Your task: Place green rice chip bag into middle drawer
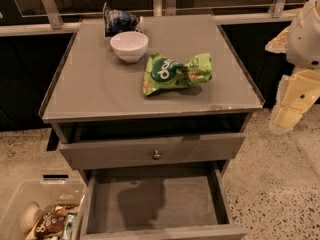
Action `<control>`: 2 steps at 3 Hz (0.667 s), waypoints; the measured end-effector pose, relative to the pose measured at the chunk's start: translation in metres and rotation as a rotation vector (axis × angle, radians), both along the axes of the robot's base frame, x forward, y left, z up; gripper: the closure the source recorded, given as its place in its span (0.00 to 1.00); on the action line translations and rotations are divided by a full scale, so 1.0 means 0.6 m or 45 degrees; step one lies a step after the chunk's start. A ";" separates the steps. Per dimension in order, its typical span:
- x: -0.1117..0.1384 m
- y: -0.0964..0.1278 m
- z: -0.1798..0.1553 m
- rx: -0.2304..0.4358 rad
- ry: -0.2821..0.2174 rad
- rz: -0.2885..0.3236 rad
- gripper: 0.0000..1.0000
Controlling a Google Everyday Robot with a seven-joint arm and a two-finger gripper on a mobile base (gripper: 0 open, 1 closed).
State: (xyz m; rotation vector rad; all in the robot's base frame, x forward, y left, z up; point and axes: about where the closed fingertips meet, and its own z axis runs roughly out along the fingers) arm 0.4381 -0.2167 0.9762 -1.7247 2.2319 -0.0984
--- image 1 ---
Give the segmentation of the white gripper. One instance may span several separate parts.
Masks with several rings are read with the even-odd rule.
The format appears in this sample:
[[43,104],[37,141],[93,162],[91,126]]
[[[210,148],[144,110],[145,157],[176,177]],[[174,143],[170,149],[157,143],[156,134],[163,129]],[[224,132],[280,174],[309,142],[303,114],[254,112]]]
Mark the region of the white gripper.
[[309,0],[289,28],[269,41],[265,50],[286,53],[289,63],[301,67],[282,76],[269,120],[272,133],[285,134],[320,98],[320,0]]

